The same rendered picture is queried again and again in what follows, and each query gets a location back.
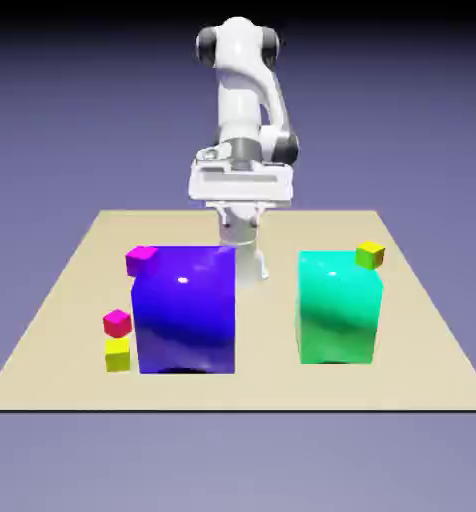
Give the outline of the small yellow-green cube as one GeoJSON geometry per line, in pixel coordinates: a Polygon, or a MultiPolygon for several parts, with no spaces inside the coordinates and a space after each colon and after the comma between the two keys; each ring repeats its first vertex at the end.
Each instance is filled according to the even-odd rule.
{"type": "Polygon", "coordinates": [[[373,241],[365,241],[355,251],[355,263],[367,270],[379,268],[385,255],[385,246],[373,241]]]}

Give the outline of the small red cube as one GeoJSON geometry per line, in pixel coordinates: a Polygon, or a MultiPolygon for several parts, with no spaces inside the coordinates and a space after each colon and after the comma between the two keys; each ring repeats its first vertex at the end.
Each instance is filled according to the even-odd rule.
{"type": "Polygon", "coordinates": [[[132,327],[132,317],[129,313],[114,309],[103,316],[104,332],[112,338],[122,338],[128,335],[132,327]]]}

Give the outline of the small magenta cube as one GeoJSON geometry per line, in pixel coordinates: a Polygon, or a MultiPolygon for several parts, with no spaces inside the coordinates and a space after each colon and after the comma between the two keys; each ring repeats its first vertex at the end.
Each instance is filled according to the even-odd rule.
{"type": "Polygon", "coordinates": [[[157,251],[157,247],[143,245],[135,246],[133,249],[128,251],[125,255],[127,275],[129,277],[136,277],[145,268],[157,251]]]}

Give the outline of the large green box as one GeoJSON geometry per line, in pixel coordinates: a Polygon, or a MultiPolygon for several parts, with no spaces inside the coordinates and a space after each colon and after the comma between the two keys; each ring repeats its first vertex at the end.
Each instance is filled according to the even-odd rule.
{"type": "Polygon", "coordinates": [[[295,329],[307,365],[373,361],[384,285],[354,251],[298,253],[295,329]]]}

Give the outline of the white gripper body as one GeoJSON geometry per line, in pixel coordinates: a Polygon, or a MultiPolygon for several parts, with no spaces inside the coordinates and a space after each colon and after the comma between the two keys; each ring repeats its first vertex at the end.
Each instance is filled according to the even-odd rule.
{"type": "Polygon", "coordinates": [[[252,162],[251,170],[234,170],[227,160],[194,161],[188,195],[204,202],[254,202],[285,205],[293,198],[293,168],[252,162]]]}

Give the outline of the large blue box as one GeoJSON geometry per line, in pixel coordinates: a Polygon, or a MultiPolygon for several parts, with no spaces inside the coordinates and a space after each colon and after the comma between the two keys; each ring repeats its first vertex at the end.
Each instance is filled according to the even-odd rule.
{"type": "Polygon", "coordinates": [[[159,246],[131,290],[139,372],[235,372],[235,249],[159,246]]]}

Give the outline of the small yellow cube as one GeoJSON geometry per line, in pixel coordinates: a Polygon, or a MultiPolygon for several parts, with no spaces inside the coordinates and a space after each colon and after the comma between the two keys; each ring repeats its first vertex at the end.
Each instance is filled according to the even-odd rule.
{"type": "Polygon", "coordinates": [[[107,372],[129,371],[131,367],[130,340],[127,337],[108,338],[105,341],[104,357],[107,372]]]}

